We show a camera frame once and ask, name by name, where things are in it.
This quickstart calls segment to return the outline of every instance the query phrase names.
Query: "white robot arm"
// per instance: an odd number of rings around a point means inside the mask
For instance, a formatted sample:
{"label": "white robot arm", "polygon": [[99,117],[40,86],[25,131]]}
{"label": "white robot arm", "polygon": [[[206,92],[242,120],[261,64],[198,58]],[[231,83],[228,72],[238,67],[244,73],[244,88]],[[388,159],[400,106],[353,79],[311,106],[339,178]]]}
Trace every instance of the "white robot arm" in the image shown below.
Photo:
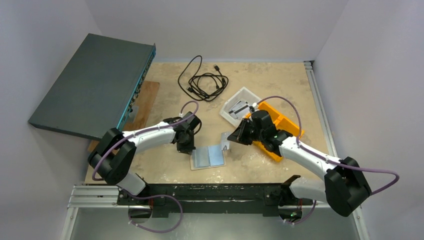
{"label": "white robot arm", "polygon": [[244,145],[259,141],[267,151],[299,163],[321,180],[305,182],[297,178],[290,183],[289,194],[297,199],[327,202],[344,217],[350,215],[372,193],[361,171],[333,164],[358,168],[353,158],[342,160],[298,141],[291,133],[277,129],[265,110],[252,110],[250,118],[244,118],[228,140]]}
{"label": "white robot arm", "polygon": [[[191,154],[196,149],[194,130],[199,124],[200,119],[188,112],[183,118],[167,118],[136,131],[108,130],[88,158],[88,163],[94,168],[93,179],[104,180],[138,195],[146,187],[146,182],[130,171],[134,155],[163,144],[176,144],[179,153]],[[107,153],[111,148],[119,150],[116,154]]]}

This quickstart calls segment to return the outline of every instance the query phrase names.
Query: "wooden board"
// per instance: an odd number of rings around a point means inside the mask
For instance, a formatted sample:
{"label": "wooden board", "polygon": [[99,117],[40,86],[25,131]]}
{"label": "wooden board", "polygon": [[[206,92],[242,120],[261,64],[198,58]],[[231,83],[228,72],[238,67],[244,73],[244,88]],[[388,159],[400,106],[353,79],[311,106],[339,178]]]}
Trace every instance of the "wooden board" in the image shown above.
{"label": "wooden board", "polygon": [[[134,106],[138,106],[138,113],[133,122],[127,122],[123,126],[124,131],[132,131],[142,129],[146,126],[153,103],[159,91],[159,82],[144,81],[141,85],[140,94],[134,102]],[[97,146],[98,141],[91,141],[88,145],[88,152],[91,153]]]}
{"label": "wooden board", "polygon": [[[210,146],[220,143],[221,133],[233,131],[235,127],[221,115],[223,104],[242,87],[248,88],[260,98],[280,95],[289,99],[299,111],[304,135],[301,140],[321,152],[327,144],[315,106],[308,76],[303,63],[234,63],[204,62],[199,74],[215,73],[217,64],[222,74],[228,76],[229,84],[223,93],[212,102],[199,102],[197,116],[202,120],[201,131],[195,136],[195,146]],[[153,126],[165,118],[176,117],[184,103],[191,100],[178,86],[177,79],[186,67],[186,62],[153,63],[146,80],[161,84],[146,126]],[[183,74],[181,84],[186,88],[188,79],[198,65],[193,63]],[[200,87],[213,92],[215,83],[202,79]],[[267,101],[280,113],[297,123],[293,109],[280,99]],[[192,111],[188,105],[186,111]],[[292,175],[307,179],[317,178],[299,164],[283,159],[275,162],[257,146],[231,143],[226,155],[226,166],[191,170],[190,156],[177,152],[173,144],[148,149],[134,156],[131,171],[144,177],[148,183],[281,183]],[[86,183],[91,180],[93,168],[89,167]]]}

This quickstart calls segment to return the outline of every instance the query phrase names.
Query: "plastic container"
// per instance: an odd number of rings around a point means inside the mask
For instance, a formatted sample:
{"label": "plastic container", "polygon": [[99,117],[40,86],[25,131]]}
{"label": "plastic container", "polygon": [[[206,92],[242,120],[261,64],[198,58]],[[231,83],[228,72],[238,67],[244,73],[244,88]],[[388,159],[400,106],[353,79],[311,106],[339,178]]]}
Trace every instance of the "plastic container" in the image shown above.
{"label": "plastic container", "polygon": [[[292,122],[283,114],[279,113],[275,108],[269,105],[266,101],[259,103],[257,106],[257,109],[267,111],[269,115],[271,116],[272,122],[275,124],[278,130],[285,130],[293,134],[293,136],[297,136],[299,134],[299,126],[295,124],[294,122]],[[300,137],[302,137],[304,133],[305,131],[302,130]],[[283,160],[282,156],[278,156],[277,154],[273,152],[267,151],[261,142],[254,141],[253,144],[258,146],[262,151],[264,151],[268,156],[270,156],[276,162],[280,162],[281,160]]]}
{"label": "plastic container", "polygon": [[259,102],[260,100],[261,98],[256,96],[253,92],[249,91],[249,89],[247,89],[246,87],[242,87],[238,92],[236,92],[232,97],[230,97],[228,101],[224,103],[221,108],[221,111],[219,111],[219,114],[229,123],[231,123],[234,127],[238,127],[243,117],[240,117],[239,119],[235,119],[234,117],[232,117],[229,113],[231,108],[239,101],[247,102],[249,105],[252,105],[253,103]]}

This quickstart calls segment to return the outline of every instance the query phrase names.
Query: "clear plastic box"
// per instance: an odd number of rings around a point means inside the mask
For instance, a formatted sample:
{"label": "clear plastic box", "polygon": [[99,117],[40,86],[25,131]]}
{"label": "clear plastic box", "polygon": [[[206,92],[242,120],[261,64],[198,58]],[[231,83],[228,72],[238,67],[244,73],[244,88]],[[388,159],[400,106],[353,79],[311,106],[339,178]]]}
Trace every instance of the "clear plastic box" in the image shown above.
{"label": "clear plastic box", "polygon": [[238,92],[236,92],[232,97],[228,99],[224,103],[224,105],[221,108],[221,111],[219,111],[219,114],[227,120],[230,124],[232,124],[234,127],[238,127],[240,122],[242,121],[242,117],[239,119],[234,118],[230,115],[231,108],[236,105],[239,101],[247,102],[249,105],[252,105],[253,103],[257,103],[261,100],[258,96],[256,96],[253,92],[251,92],[246,87],[242,87]]}

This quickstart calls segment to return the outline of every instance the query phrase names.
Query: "yellow plastic box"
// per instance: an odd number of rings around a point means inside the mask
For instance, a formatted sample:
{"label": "yellow plastic box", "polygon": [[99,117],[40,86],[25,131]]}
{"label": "yellow plastic box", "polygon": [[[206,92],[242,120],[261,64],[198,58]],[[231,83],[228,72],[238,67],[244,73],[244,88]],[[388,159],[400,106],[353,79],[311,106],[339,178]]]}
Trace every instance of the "yellow plastic box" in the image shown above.
{"label": "yellow plastic box", "polygon": [[[257,108],[259,110],[265,110],[269,113],[269,115],[271,116],[272,122],[275,124],[277,130],[285,130],[285,131],[293,134],[293,136],[297,136],[299,134],[299,126],[297,124],[295,124],[294,122],[292,122],[290,119],[288,119],[283,114],[279,113],[277,110],[275,110],[275,108],[273,108],[267,102],[264,101],[264,102],[259,103]],[[251,114],[248,113],[246,115],[246,118],[249,118],[250,116],[251,116]],[[303,136],[304,132],[305,131],[302,130],[300,137]],[[270,156],[275,161],[280,162],[283,159],[282,156],[278,156],[277,154],[275,154],[273,152],[267,151],[265,149],[265,147],[262,145],[261,142],[254,141],[253,144],[258,146],[262,151],[264,151],[268,156]]]}

